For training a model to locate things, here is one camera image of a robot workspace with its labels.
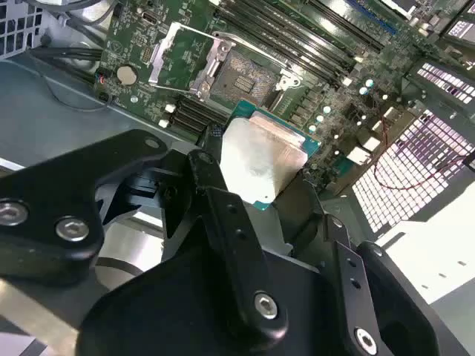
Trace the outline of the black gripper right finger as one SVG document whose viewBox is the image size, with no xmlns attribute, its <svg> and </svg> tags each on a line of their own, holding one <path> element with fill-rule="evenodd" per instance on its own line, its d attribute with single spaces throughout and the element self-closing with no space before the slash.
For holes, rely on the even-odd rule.
<svg viewBox="0 0 475 356">
<path fill-rule="evenodd" d="M 466 355 L 383 248 L 355 245 L 299 171 L 276 198 L 291 257 L 318 271 L 323 355 Z"/>
</svg>

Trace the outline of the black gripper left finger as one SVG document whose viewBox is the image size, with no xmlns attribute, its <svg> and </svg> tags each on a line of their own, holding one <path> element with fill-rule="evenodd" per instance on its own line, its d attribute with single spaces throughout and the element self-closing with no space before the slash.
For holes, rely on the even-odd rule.
<svg viewBox="0 0 475 356">
<path fill-rule="evenodd" d="M 132 130 L 3 178 L 1 273 L 54 285 L 81 280 L 104 243 L 104 222 L 125 211 L 125 182 L 147 170 L 174 192 L 158 200 L 167 231 L 184 241 L 196 218 L 193 162 L 218 165 L 205 151 L 174 153 L 148 132 Z"/>
</svg>

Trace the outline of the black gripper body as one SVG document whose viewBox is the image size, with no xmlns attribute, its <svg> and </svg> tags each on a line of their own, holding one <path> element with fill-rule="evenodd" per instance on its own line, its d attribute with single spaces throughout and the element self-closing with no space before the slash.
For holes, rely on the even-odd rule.
<svg viewBox="0 0 475 356">
<path fill-rule="evenodd" d="M 102 297 L 78 355 L 322 355 L 319 273 L 258 242 L 217 164 L 189 166 L 195 221 L 178 253 Z"/>
</svg>

